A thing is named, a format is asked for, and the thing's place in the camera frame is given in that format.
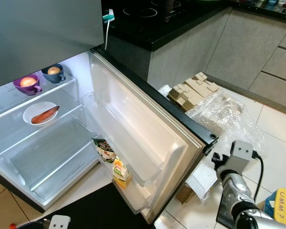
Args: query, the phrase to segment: white tile floor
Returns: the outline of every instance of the white tile floor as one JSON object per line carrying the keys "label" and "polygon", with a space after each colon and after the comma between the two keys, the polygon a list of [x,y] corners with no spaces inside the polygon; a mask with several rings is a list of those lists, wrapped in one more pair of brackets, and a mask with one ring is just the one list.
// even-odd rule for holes
{"label": "white tile floor", "polygon": [[[266,141],[271,149],[271,154],[264,160],[264,179],[257,197],[257,202],[259,202],[276,189],[286,188],[286,114],[233,92],[227,92],[247,106],[248,111],[265,132]],[[55,209],[83,197],[85,193],[93,192],[110,182],[110,179],[107,178],[102,181],[94,179],[94,177],[99,177],[100,173],[104,173],[104,177],[106,177],[102,168],[89,173],[96,173],[95,176],[89,174],[89,186],[82,187],[80,184],[76,184],[46,213],[49,214]],[[245,180],[252,192],[255,192],[259,173],[258,163],[244,173]],[[82,191],[74,192],[75,188],[82,189]],[[205,206],[202,206],[195,198],[183,205],[173,198],[166,211],[162,213],[161,220],[156,221],[156,227],[158,229],[224,229],[225,227],[215,221],[221,190],[222,188],[217,186]],[[39,212],[0,185],[0,229],[8,228],[11,223],[21,224],[41,216]]]}

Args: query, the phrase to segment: refrigerator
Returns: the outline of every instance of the refrigerator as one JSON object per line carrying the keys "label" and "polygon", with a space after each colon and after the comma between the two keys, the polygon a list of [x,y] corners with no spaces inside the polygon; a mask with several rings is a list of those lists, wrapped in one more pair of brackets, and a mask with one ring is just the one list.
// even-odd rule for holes
{"label": "refrigerator", "polygon": [[[72,8],[72,1],[66,2]],[[81,3],[91,6],[82,9],[97,12],[92,24],[102,27],[100,2]],[[53,17],[50,22],[57,26],[63,23]],[[43,41],[39,41],[31,48],[38,48],[43,58],[38,62],[31,60],[33,67],[27,70],[23,65],[15,65],[17,71],[12,76],[4,77],[11,69],[1,74],[0,183],[44,212],[97,163],[112,176],[112,164],[102,161],[92,142],[93,137],[102,136],[132,175],[127,189],[112,182],[133,213],[141,213],[148,223],[153,223],[202,157],[214,147],[217,136],[187,117],[100,46],[93,48],[103,39],[102,31],[92,31],[98,37],[93,42],[84,46],[69,44],[73,48],[59,55],[43,53],[42,49],[52,47],[52,43],[47,41],[42,46]],[[17,48],[23,52],[20,44],[22,41],[17,40],[13,44],[15,52]],[[24,62],[34,52],[22,48],[27,52]],[[64,81],[50,83],[40,75],[42,92],[33,96],[13,87],[11,80],[32,70],[40,74],[38,70],[54,63],[64,67]],[[24,111],[38,102],[60,106],[49,125],[39,127],[23,121]]]}

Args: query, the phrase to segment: white plate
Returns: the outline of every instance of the white plate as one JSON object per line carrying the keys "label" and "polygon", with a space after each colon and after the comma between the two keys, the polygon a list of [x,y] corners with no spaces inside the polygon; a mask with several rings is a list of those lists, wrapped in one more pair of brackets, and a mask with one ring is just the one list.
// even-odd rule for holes
{"label": "white plate", "polygon": [[29,106],[24,112],[23,112],[23,120],[27,123],[27,124],[30,124],[30,125],[34,125],[34,126],[45,126],[45,125],[48,125],[50,123],[52,123],[58,113],[55,112],[51,117],[47,118],[46,120],[44,120],[43,123],[38,123],[38,124],[33,124],[31,122],[32,118],[37,116],[37,115],[40,115],[41,113],[55,107],[56,104],[54,103],[51,103],[51,102],[39,102],[39,103],[36,103],[36,104],[33,104],[31,106]]}

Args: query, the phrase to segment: open refrigerator door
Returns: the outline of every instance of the open refrigerator door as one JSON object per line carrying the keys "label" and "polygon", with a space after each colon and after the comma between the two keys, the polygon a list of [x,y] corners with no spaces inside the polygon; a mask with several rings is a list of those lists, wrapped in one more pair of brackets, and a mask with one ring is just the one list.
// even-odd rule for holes
{"label": "open refrigerator door", "polygon": [[[199,163],[206,144],[97,52],[91,76],[93,93],[82,98],[86,124],[131,173],[126,189],[112,180],[125,202],[152,223]],[[112,164],[99,161],[112,176]]]}

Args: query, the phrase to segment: food package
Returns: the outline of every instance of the food package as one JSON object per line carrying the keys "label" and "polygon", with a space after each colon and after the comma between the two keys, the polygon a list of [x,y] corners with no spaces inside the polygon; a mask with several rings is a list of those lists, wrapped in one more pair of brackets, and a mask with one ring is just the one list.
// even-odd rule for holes
{"label": "food package", "polygon": [[116,154],[111,149],[107,141],[105,139],[97,139],[97,138],[92,138],[92,140],[95,144],[96,151],[100,154],[102,160],[112,163],[116,158]]}
{"label": "food package", "polygon": [[132,176],[123,162],[116,157],[112,165],[113,179],[123,189],[126,189],[129,185]]}

